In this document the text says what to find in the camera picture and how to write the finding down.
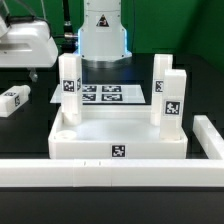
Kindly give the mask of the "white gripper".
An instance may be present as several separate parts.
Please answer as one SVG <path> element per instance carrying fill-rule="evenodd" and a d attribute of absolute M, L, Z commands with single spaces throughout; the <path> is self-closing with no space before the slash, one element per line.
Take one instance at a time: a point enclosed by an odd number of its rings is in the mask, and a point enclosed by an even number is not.
<path fill-rule="evenodd" d="M 29 77 L 38 81 L 35 68 L 52 67 L 58 49 L 45 21 L 11 23 L 0 19 L 0 68 L 30 68 Z"/>

